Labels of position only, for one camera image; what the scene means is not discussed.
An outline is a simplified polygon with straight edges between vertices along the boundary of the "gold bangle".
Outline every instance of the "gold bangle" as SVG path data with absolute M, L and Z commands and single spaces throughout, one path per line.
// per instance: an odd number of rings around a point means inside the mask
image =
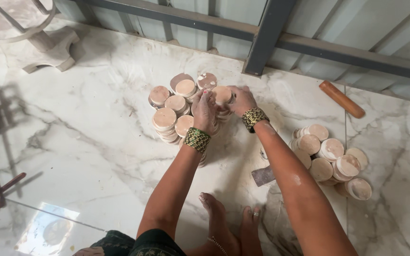
M 250 110 L 246 111 L 243 114 L 242 120 L 246 126 L 246 129 L 248 129 L 250 133 L 256 133 L 254 131 L 254 125 L 257 122 L 262 121 L 262 120 L 270 121 L 270 119 L 268 119 L 268 116 L 266 116 L 264 111 L 261 110 L 260 108 L 251 108 Z
M 197 149 L 197 151 L 203 154 L 203 152 L 205 152 L 205 149 L 208 145 L 208 142 L 210 142 L 210 139 L 211 137 L 205 132 L 199 129 L 196 129 L 194 127 L 191 127 L 186 133 L 183 144 L 186 144 L 192 148 L 195 148 Z

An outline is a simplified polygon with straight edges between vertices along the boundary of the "corrugated metal wall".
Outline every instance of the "corrugated metal wall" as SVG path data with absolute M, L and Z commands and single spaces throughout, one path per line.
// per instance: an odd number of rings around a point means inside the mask
M 229 20 L 259 25 L 266 0 L 149 0 Z M 199 50 L 245 59 L 251 42 L 131 14 L 55 0 L 67 19 L 143 37 L 177 40 Z M 298 0 L 284 31 L 410 59 L 410 0 Z M 268 66 L 410 99 L 410 79 L 275 49 Z

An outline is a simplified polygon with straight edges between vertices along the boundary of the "hammer head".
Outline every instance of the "hammer head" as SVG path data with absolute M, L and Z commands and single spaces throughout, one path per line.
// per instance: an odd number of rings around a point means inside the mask
M 270 166 L 252 171 L 251 174 L 258 187 L 275 180 Z

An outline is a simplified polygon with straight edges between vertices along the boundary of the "metal frame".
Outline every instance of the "metal frame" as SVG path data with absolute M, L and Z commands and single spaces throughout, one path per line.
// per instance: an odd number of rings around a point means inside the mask
M 245 61 L 243 72 L 260 76 L 263 68 L 273 54 L 282 28 L 286 24 L 297 0 L 267 0 L 262 15 L 259 32 Z
M 410 78 L 410 60 L 288 33 L 279 35 L 296 0 L 268 0 L 260 26 L 175 9 L 144 0 L 73 0 L 252 41 L 244 73 L 260 76 L 275 47 Z

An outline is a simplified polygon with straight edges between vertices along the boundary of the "orange wooden stick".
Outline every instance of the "orange wooden stick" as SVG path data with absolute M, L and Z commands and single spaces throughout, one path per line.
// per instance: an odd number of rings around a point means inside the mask
M 365 115 L 365 111 L 359 105 L 349 99 L 329 81 L 323 81 L 319 88 L 355 118 L 360 119 Z

